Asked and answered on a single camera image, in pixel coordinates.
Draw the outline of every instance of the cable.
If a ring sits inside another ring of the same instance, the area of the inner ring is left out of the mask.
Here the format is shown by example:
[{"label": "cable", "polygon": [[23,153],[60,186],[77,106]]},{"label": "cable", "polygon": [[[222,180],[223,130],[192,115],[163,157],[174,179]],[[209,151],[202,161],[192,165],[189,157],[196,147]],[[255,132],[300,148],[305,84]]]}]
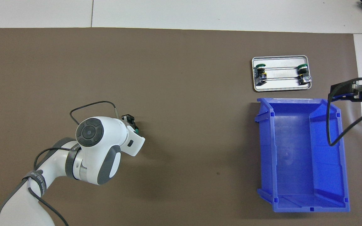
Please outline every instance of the cable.
[{"label": "cable", "polygon": [[46,151],[50,151],[50,150],[66,150],[66,151],[69,151],[70,149],[58,147],[58,148],[48,148],[48,149],[43,150],[42,152],[40,152],[40,153],[36,156],[36,159],[34,160],[34,163],[33,163],[33,169],[34,169],[34,170],[37,170],[37,169],[36,169],[36,166],[37,166],[37,161],[38,161],[39,157],[40,157],[43,153],[45,153]]},{"label": "cable", "polygon": [[348,80],[346,82],[340,83],[338,86],[336,86],[331,91],[331,93],[329,93],[328,103],[327,103],[327,106],[326,106],[326,137],[328,139],[329,146],[334,146],[351,128],[353,128],[355,125],[357,125],[359,122],[362,121],[362,116],[361,116],[360,118],[355,120],[352,124],[350,124],[341,134],[339,134],[339,136],[336,138],[336,140],[331,143],[330,132],[329,132],[329,118],[330,118],[329,114],[330,114],[330,106],[331,106],[333,96],[335,96],[336,92],[341,87],[345,86],[347,83],[352,83],[352,82],[356,82],[356,81],[362,81],[362,78],[354,78],[354,79],[350,79],[350,80]]},{"label": "cable", "polygon": [[30,194],[35,197],[37,200],[39,200],[42,204],[44,204],[46,207],[48,207],[50,210],[52,210],[52,212],[54,212],[61,220],[62,222],[66,225],[69,226],[68,222],[66,222],[66,220],[64,219],[64,217],[56,210],[54,209],[52,206],[50,206],[50,204],[48,204],[46,201],[44,201],[42,198],[40,198],[39,196],[36,195],[36,193],[34,193],[32,191],[32,189],[30,187],[27,188],[27,190],[30,192]]},{"label": "cable", "polygon": [[117,116],[117,119],[119,119],[119,117],[118,117],[118,112],[117,112],[117,108],[115,107],[115,104],[112,103],[112,102],[110,102],[110,101],[106,101],[106,100],[94,102],[94,103],[91,103],[91,104],[88,104],[88,105],[84,105],[84,106],[82,106],[82,107],[77,107],[77,108],[75,108],[75,109],[73,109],[73,110],[71,110],[71,111],[69,112],[69,116],[72,118],[72,120],[74,120],[74,121],[76,122],[76,124],[79,125],[79,122],[72,116],[72,112],[74,112],[74,111],[76,111],[76,110],[79,110],[79,109],[81,109],[81,108],[88,107],[88,106],[95,105],[95,104],[99,104],[99,103],[109,103],[109,104],[111,104],[111,105],[114,107],[115,115]]}]

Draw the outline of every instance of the brown table surface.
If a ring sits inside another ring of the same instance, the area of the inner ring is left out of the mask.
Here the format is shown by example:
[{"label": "brown table surface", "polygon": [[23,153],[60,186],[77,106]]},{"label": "brown table surface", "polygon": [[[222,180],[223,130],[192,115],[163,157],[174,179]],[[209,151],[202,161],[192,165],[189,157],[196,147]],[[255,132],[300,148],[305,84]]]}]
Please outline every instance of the brown table surface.
[{"label": "brown table surface", "polygon": [[[254,92],[251,59],[288,55],[308,57],[313,87]],[[351,212],[274,213],[256,192],[256,99],[326,98],[355,77],[351,34],[0,29],[0,205],[41,150],[74,137],[71,109],[110,100],[146,142],[103,186],[50,186],[43,197],[70,225],[362,225],[361,125],[345,136]],[[360,104],[337,105],[344,126],[361,114]],[[75,116],[114,114],[101,105]]]}]

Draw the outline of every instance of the white robotic arm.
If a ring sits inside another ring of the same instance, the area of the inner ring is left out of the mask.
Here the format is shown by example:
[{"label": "white robotic arm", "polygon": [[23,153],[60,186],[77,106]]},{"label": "white robotic arm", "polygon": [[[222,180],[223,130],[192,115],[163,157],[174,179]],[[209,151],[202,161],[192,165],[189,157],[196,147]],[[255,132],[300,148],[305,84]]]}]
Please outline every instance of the white robotic arm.
[{"label": "white robotic arm", "polygon": [[136,156],[145,142],[138,135],[133,117],[126,115],[123,119],[86,119],[76,130],[76,140],[64,138],[56,143],[56,149],[50,150],[6,199],[0,209],[0,226],[53,226],[51,217],[31,192],[41,197],[59,176],[96,185],[108,182],[117,172],[121,153]]}]

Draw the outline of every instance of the blue container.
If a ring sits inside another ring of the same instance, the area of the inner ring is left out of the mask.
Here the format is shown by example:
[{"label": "blue container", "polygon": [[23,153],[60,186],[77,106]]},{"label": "blue container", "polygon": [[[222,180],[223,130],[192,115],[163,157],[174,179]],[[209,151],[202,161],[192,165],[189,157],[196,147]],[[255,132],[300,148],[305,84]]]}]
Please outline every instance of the blue container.
[{"label": "blue container", "polygon": [[[349,212],[343,139],[326,139],[323,99],[260,98],[261,198],[274,212]],[[330,133],[342,132],[340,109],[331,105]]]}]

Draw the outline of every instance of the metal tray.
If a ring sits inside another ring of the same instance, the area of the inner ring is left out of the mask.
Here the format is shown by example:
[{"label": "metal tray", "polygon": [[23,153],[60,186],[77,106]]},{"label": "metal tray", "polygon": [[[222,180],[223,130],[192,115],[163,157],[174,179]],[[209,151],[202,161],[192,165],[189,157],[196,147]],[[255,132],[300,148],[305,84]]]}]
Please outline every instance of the metal tray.
[{"label": "metal tray", "polygon": [[[266,64],[265,72],[267,74],[267,82],[263,85],[256,85],[255,77],[257,71],[255,66]],[[300,56],[269,56],[254,57],[252,59],[252,78],[253,86],[257,92],[265,91],[283,91],[283,90],[306,90],[311,88],[312,83],[300,85],[297,78],[296,67],[300,64],[307,63],[308,58],[304,55]]]}]

